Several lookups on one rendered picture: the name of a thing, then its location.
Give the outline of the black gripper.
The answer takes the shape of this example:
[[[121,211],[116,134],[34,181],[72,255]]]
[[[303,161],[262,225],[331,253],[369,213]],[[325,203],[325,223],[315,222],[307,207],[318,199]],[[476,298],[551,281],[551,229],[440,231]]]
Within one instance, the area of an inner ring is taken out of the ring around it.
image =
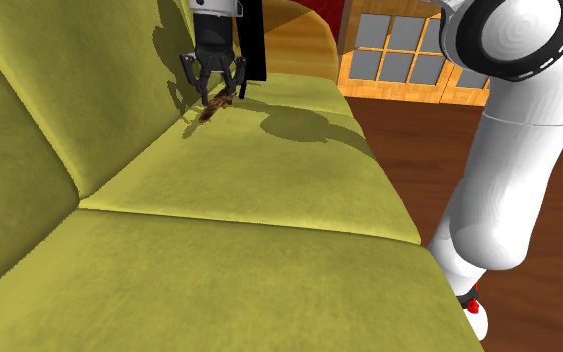
[[[211,71],[222,72],[225,81],[225,94],[232,96],[236,87],[242,85],[245,78],[247,60],[235,57],[233,51],[232,19],[225,16],[194,14],[195,53],[183,53],[180,61],[187,82],[201,96],[204,106],[208,105],[207,84]],[[235,63],[235,73],[231,74],[230,65]],[[199,78],[195,77],[194,64],[200,64]]]

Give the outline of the brown elongated object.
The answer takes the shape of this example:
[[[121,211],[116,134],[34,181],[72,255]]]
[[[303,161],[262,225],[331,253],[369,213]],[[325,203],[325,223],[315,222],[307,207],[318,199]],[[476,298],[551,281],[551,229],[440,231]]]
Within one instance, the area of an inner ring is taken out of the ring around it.
[[[219,91],[205,106],[198,116],[199,123],[206,123],[221,108],[226,108],[233,102],[233,93],[228,93],[226,89]]]

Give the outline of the olive green sofa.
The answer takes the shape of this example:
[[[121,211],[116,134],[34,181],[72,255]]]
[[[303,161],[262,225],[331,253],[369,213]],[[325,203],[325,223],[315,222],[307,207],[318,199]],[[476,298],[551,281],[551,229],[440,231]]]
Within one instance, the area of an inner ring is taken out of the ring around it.
[[[325,22],[200,123],[188,0],[0,0],[0,352],[484,352]]]

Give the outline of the wooden framed glazed door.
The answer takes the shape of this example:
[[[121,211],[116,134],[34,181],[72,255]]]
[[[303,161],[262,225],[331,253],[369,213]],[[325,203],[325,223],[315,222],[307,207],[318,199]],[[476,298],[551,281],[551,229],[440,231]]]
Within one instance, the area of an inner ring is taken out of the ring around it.
[[[491,0],[347,0],[337,86],[349,97],[482,106],[489,78],[440,50],[441,11],[461,16]]]

